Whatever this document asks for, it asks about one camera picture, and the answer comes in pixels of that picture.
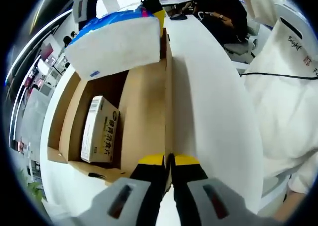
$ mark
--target black shirt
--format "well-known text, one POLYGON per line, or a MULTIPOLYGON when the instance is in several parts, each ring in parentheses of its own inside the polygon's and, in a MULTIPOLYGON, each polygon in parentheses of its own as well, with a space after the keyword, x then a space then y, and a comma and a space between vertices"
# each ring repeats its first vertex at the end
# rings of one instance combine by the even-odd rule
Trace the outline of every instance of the black shirt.
POLYGON ((239 0, 194 0, 198 11, 217 12, 232 21, 240 39, 247 35, 247 12, 239 0))

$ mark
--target cardboard flap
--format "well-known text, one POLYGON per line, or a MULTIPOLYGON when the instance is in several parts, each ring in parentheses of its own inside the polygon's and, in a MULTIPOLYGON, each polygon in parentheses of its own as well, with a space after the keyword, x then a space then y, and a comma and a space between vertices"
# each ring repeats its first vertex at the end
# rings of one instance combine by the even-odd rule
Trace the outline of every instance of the cardboard flap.
POLYGON ((64 157, 62 157, 60 152, 57 149, 51 147, 48 147, 48 160, 57 163, 67 163, 67 161, 64 159, 64 157))
POLYGON ((127 72, 92 81, 81 80, 67 109, 60 138, 59 151, 67 161, 80 160, 81 143, 90 103, 102 95, 118 107, 127 72))
POLYGON ((112 169, 104 169, 95 165, 87 164, 84 162, 79 161, 69 161, 69 164, 74 167, 76 170, 82 172, 83 174, 100 178, 105 180, 106 185, 110 185, 114 183, 121 177, 129 178, 130 174, 127 174, 119 169, 112 168, 112 169))
POLYGON ((172 152, 171 61, 167 53, 160 62, 129 70, 119 105, 125 172, 132 173, 145 156, 172 152))

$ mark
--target white table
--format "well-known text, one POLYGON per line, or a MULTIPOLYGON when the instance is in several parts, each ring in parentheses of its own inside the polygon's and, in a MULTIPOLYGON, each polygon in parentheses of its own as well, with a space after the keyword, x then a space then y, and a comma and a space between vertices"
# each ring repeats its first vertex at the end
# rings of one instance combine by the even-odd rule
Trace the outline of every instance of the white table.
MULTIPOLYGON (((165 26, 174 57, 175 151, 198 157, 209 177, 218 177, 239 192, 247 207, 257 212, 263 185, 262 147, 248 93, 225 51, 196 18, 166 18, 165 26)), ((73 71, 69 66, 50 101, 40 159, 48 202, 75 216, 88 209, 106 186, 67 164, 47 160, 48 126, 73 71)), ((172 195, 167 201, 173 207, 172 195)))
POLYGON ((258 211, 263 153, 252 101, 228 55, 194 17, 165 19, 174 58, 175 152, 196 156, 258 211))

